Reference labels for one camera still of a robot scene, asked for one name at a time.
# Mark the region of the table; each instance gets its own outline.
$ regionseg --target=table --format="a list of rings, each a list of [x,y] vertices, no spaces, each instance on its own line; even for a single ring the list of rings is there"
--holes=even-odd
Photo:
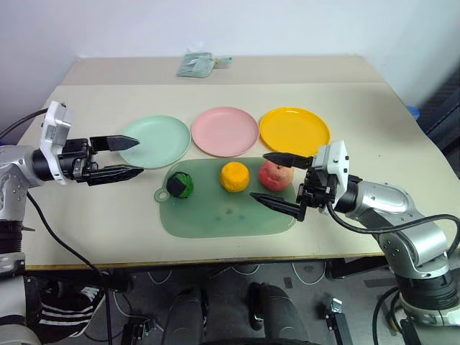
[[[436,146],[422,133],[401,100],[364,59],[338,57],[236,57],[210,78],[175,77],[178,57],[79,60],[51,100],[65,102],[76,116],[69,139],[118,134],[129,122],[162,114],[190,126],[214,106],[235,106],[260,119],[280,106],[298,106],[319,115],[331,139],[344,139],[354,175],[402,186],[425,215],[460,216],[459,179]],[[20,144],[37,147],[42,117]],[[242,157],[268,152],[258,143]],[[209,158],[194,144],[182,158]],[[123,163],[119,154],[96,155],[100,166]],[[305,221],[269,236],[182,239],[160,222],[153,193],[169,167],[145,170],[123,183],[88,187],[48,182],[30,191],[51,227],[74,249],[101,267],[176,265],[381,255],[369,235],[355,234],[317,210]],[[294,184],[303,179],[295,174]],[[439,223],[449,243],[454,224]],[[27,269],[84,267],[46,232],[30,203],[24,226]]]

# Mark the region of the floor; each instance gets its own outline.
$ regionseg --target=floor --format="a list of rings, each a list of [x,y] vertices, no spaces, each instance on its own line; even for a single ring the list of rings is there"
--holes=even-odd
[[[322,261],[306,261],[295,263],[298,274],[304,281],[314,281],[323,273]],[[238,266],[240,272],[251,272],[255,266]],[[156,281],[165,278],[169,271],[152,272]],[[315,285],[304,285],[293,272],[289,262],[262,264],[253,275],[241,275],[227,269],[215,275],[216,267],[183,268],[173,270],[170,278],[162,285],[154,284],[146,272],[132,275],[133,291],[126,293],[133,307],[133,314],[155,316],[165,325],[167,313],[175,296],[190,285],[200,285],[208,292],[210,310],[206,340],[227,339],[232,337],[263,337],[263,330],[253,331],[247,321],[247,305],[245,297],[251,282],[268,282],[283,288],[296,304],[303,322],[307,327],[312,342],[328,345],[336,344],[333,332],[326,327],[326,322],[318,314],[322,303],[328,303],[331,296],[344,302],[343,312],[346,314],[351,337],[355,345],[367,345],[372,341],[371,318],[378,297],[394,285],[392,273],[381,269],[344,280],[323,278]],[[122,330],[127,322],[115,308],[111,296],[112,328],[114,334]],[[117,294],[120,307],[129,312],[128,306],[120,294]],[[104,308],[94,316],[87,329],[87,334],[95,339],[106,339],[106,319]],[[379,315],[379,339],[381,344],[403,344],[402,338],[391,330],[385,321],[384,313]],[[154,330],[138,344],[160,344],[161,331]],[[114,345],[121,342],[121,337],[114,339]],[[84,336],[65,339],[59,345],[96,344]]]

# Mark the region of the yellow plate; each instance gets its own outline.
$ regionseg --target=yellow plate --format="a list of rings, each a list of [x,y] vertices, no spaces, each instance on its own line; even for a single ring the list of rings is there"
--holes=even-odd
[[[271,110],[262,117],[259,127],[260,136],[270,149],[301,156],[316,155],[330,139],[324,121],[302,108]]]

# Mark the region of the black cable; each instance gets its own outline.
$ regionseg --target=black cable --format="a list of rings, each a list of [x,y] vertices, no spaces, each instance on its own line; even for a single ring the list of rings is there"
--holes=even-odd
[[[450,257],[454,252],[455,249],[459,246],[460,243],[460,219],[458,219],[455,216],[452,216],[451,214],[438,214],[435,216],[429,216],[429,217],[424,217],[417,219],[416,221],[410,221],[409,223],[401,224],[401,225],[394,225],[394,226],[383,226],[381,228],[359,228],[357,226],[353,226],[351,224],[348,224],[347,222],[343,221],[339,215],[335,212],[334,207],[332,206],[332,202],[327,202],[326,207],[328,208],[329,213],[331,214],[331,217],[334,221],[339,223],[341,226],[344,228],[357,232],[358,234],[386,234],[389,232],[396,232],[396,231],[401,231],[404,229],[409,229],[414,226],[422,225],[425,223],[429,223],[431,221],[441,221],[441,220],[449,220],[453,221],[456,226],[457,226],[457,231],[455,234],[454,241],[452,242],[452,245],[450,248],[447,250],[447,256]]]
[[[111,315],[110,315],[109,289],[107,288],[107,284],[106,284],[106,281],[104,279],[104,276],[102,275],[101,271],[99,271],[99,269],[96,266],[91,264],[83,255],[81,255],[80,253],[78,253],[77,251],[75,251],[74,249],[69,247],[62,239],[60,239],[55,234],[55,232],[51,229],[50,225],[48,224],[48,222],[47,222],[47,220],[45,218],[45,215],[42,212],[42,209],[40,208],[40,206],[38,206],[38,203],[30,195],[29,192],[27,192],[27,197],[30,200],[30,202],[32,203],[32,205],[35,207],[35,209],[37,210],[38,216],[42,220],[43,225],[45,225],[45,228],[48,230],[48,232],[50,233],[51,237],[57,243],[59,243],[61,246],[66,248],[70,253],[75,255],[78,259],[83,261],[85,264],[87,264],[101,278],[101,283],[102,283],[102,286],[103,286],[103,293],[106,295],[107,340],[109,342],[109,345],[112,345],[112,327],[111,327]]]
[[[374,339],[374,345],[379,345],[379,339],[377,338],[377,318],[379,316],[380,307],[382,307],[382,304],[389,295],[398,290],[398,287],[392,287],[386,293],[380,296],[377,304],[375,305],[374,315],[372,316],[372,338]]]
[[[131,306],[131,303],[129,302],[128,300],[128,297],[125,296],[123,293],[121,294],[121,296],[124,298],[124,300],[126,301],[126,304],[128,305],[128,308],[129,308],[129,313],[132,314],[132,306]],[[120,332],[118,332],[117,334],[115,334],[113,337],[112,337],[112,340],[114,340],[115,338],[118,338],[119,336],[121,336],[123,334],[123,330],[122,329]],[[96,338],[93,338],[92,336],[89,336],[86,332],[83,333],[83,335],[92,340],[92,341],[95,341],[96,343],[106,343],[107,342],[107,339],[96,339]]]
[[[122,334],[123,334],[123,329],[122,329],[120,332],[118,332],[117,334],[115,334],[114,336],[112,336],[112,339],[111,339],[111,340],[114,340],[114,339],[118,338],[118,337],[121,336]],[[89,336],[86,332],[83,333],[83,335],[84,335],[86,338],[88,338],[88,339],[90,339],[90,340],[92,340],[92,341],[95,341],[96,343],[106,343],[106,342],[107,342],[107,339],[96,339],[96,338],[93,338],[92,336]]]
[[[9,132],[11,132],[13,129],[16,127],[20,126],[21,124],[25,123],[26,121],[29,121],[30,119],[33,119],[34,117],[37,117],[41,114],[44,114],[48,111],[48,108],[42,109],[39,111],[36,111],[34,113],[31,113],[30,115],[27,115],[26,117],[23,117],[22,119],[14,122],[11,126],[7,127],[5,130],[1,131],[0,133],[0,139],[3,139],[5,135],[7,135]]]
[[[390,316],[391,316],[391,319],[393,321],[393,323],[395,324],[395,327],[397,329],[398,332],[401,333],[401,335],[404,337],[404,331],[403,329],[401,328],[401,325],[397,322],[396,320],[396,313],[395,313],[395,307],[396,307],[396,302],[399,301],[400,299],[400,294],[397,293],[395,295],[395,297],[393,297],[393,299],[391,300],[391,304],[390,304]]]

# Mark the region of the cutting board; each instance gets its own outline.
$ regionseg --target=cutting board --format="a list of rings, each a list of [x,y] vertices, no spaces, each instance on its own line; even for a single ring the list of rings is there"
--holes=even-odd
[[[221,168],[232,161],[245,164],[250,172],[249,186],[239,193],[228,193],[219,182]],[[292,185],[273,192],[259,182],[258,172],[264,161],[263,158],[183,160],[173,165],[162,188],[166,188],[166,181],[173,173],[182,171],[192,177],[194,189],[188,198],[170,196],[159,202],[163,227],[174,236],[190,239],[269,235],[288,230],[295,223],[293,217],[272,211],[249,195],[249,192],[271,193],[295,202]]]

